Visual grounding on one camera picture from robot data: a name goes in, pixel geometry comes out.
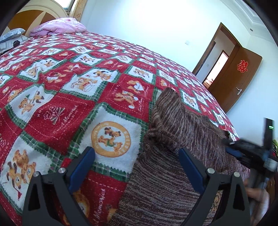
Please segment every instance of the window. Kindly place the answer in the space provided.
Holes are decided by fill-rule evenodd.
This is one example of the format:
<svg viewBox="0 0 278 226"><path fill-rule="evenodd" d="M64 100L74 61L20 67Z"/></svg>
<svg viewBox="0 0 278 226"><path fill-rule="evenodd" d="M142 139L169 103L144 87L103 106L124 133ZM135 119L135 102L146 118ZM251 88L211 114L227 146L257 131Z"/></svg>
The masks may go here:
<svg viewBox="0 0 278 226"><path fill-rule="evenodd" d="M67 13L70 12L75 0L54 0L60 4Z"/></svg>

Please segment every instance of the blue gripper pad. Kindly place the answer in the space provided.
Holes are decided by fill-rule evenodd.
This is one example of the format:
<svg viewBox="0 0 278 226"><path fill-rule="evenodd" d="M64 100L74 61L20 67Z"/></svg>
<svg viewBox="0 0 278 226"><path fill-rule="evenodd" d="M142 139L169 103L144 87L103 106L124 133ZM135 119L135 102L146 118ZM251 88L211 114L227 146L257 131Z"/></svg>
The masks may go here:
<svg viewBox="0 0 278 226"><path fill-rule="evenodd" d="M178 158L185 174L190 180L192 187L195 191L202 195L205 191L205 186L203 184L204 178L192 160L194 160L196 164L201 166L201 169L204 170L204 172L206 168L200 161L198 161L197 159L193 159L194 157L192 155L189 157L183 148L179 150Z"/></svg>
<svg viewBox="0 0 278 226"><path fill-rule="evenodd" d="M235 156L236 158L240 158L242 157L242 153L238 150L235 150L235 149L232 149L230 147L225 147L225 151L228 153L228 154L231 154L232 156Z"/></svg>
<svg viewBox="0 0 278 226"><path fill-rule="evenodd" d="M76 168L73 170L69 179L70 182L69 182L68 190L71 194L73 194L75 191L77 191L80 188L89 169L91 168L91 166L95 161L96 154L95 154L95 150L92 147L87 147L84 150L84 152L85 153L82 153L77 159L74 159L79 163L77 164Z"/></svg>

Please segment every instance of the headboard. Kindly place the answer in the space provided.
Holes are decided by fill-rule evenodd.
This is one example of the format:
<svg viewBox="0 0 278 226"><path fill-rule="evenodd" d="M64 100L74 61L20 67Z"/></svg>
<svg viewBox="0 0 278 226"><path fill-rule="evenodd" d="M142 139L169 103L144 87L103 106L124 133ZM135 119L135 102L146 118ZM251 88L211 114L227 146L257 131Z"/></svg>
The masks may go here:
<svg viewBox="0 0 278 226"><path fill-rule="evenodd" d="M50 20L68 17L66 11L54 0L30 0L9 22L3 34L14 28L23 28L29 37L30 30Z"/></svg>

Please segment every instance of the metal screw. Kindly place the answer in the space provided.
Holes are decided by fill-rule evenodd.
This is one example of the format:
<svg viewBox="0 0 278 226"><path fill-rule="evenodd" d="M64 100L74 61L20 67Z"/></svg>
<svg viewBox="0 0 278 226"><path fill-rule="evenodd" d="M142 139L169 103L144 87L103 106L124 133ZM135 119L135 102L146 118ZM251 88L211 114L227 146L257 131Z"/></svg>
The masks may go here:
<svg viewBox="0 0 278 226"><path fill-rule="evenodd" d="M65 171L66 171L66 169L65 169L65 168L63 168L63 167L62 167L62 168L60 168L60 169L58 169L58 172L59 172L59 173L64 173Z"/></svg>
<svg viewBox="0 0 278 226"><path fill-rule="evenodd" d="M37 177L38 175L39 175L39 171L36 171L36 172L33 173L34 177Z"/></svg>
<svg viewBox="0 0 278 226"><path fill-rule="evenodd" d="M208 168L208 169L207 169L207 172L208 172L209 174L214 174L214 173L215 173L215 170L214 170L213 168Z"/></svg>
<svg viewBox="0 0 278 226"><path fill-rule="evenodd" d="M234 172L234 176L235 176L235 177L240 177L239 172Z"/></svg>

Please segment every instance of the white wall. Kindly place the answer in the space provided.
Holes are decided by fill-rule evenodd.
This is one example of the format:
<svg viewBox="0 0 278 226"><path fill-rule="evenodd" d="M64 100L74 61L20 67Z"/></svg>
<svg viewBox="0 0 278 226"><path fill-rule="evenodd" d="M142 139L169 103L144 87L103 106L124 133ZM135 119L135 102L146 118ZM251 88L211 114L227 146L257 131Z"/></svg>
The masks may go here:
<svg viewBox="0 0 278 226"><path fill-rule="evenodd" d="M275 120L274 137L278 136L278 47L251 36L246 48L262 56L262 62L227 116L240 137L262 144L264 117Z"/></svg>
<svg viewBox="0 0 278 226"><path fill-rule="evenodd" d="M90 21L90 17L93 13L93 9L96 5L97 0L88 0L86 6L84 8L80 23L82 23L85 27L88 27L88 23Z"/></svg>
<svg viewBox="0 0 278 226"><path fill-rule="evenodd" d="M191 71L220 22L243 46L250 37L220 0L96 0L94 7L90 1L81 20L88 31L142 45Z"/></svg>
<svg viewBox="0 0 278 226"><path fill-rule="evenodd" d="M196 75L200 82L203 82L205 77L208 75L222 51L224 50L226 54L230 55L235 47L232 41L222 31L217 34L214 41L216 42L215 46Z"/></svg>

